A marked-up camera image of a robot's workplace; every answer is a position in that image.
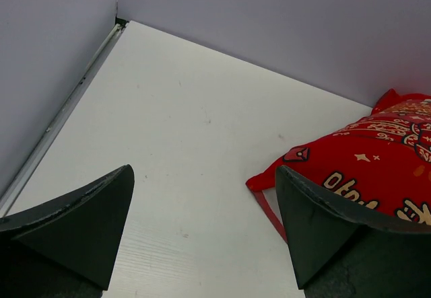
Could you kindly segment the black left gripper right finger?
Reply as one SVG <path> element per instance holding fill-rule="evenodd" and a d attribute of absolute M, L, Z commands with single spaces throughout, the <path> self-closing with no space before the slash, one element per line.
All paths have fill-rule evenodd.
<path fill-rule="evenodd" d="M 430 226 L 368 209 L 287 166 L 275 188 L 306 297 L 430 296 Z"/>

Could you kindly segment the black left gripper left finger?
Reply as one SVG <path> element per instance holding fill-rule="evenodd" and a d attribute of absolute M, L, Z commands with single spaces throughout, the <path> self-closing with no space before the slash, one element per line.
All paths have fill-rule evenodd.
<path fill-rule="evenodd" d="M 130 165 L 1 218 L 2 297 L 101 297 L 129 212 Z"/>

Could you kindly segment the red printed pillowcase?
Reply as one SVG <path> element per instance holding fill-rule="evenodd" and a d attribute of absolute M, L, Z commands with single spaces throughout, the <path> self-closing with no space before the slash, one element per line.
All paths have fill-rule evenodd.
<path fill-rule="evenodd" d="M 286 165 L 323 188 L 369 209 L 430 224 L 430 96 L 387 91 L 369 116 L 297 145 L 246 181 L 282 238 L 282 221 L 264 191 Z"/>

